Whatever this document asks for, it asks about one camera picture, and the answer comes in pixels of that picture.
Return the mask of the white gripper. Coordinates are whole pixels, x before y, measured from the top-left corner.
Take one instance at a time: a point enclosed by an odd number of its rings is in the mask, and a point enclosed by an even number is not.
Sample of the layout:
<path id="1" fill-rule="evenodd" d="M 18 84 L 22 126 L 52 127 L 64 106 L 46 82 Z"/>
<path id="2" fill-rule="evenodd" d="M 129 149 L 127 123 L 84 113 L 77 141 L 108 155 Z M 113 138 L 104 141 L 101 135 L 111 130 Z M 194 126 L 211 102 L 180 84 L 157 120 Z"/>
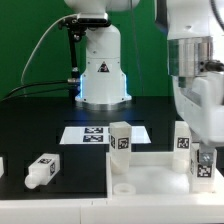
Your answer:
<path id="1" fill-rule="evenodd" d="M 179 87 L 178 78 L 174 77 L 173 90 L 177 113 L 202 141 L 199 163 L 212 166 L 213 147 L 224 146 L 224 72 L 196 77 L 189 88 Z"/>

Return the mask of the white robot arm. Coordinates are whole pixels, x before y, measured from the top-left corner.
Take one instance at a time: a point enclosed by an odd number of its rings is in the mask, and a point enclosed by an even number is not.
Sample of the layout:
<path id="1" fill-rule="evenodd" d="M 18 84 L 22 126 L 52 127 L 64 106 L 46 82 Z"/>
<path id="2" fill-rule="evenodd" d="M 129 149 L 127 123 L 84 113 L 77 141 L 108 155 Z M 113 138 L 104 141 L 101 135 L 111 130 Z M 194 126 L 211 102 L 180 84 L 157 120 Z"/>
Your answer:
<path id="1" fill-rule="evenodd" d="M 120 33 L 108 14 L 131 10 L 140 0 L 64 0 L 74 11 L 66 23 L 86 37 L 86 67 L 76 101 L 94 109 L 128 102 L 120 67 Z M 224 146 L 224 0 L 152 0 L 161 41 L 144 41 L 152 58 L 172 77 L 179 116 L 199 140 L 198 162 L 215 162 Z"/>

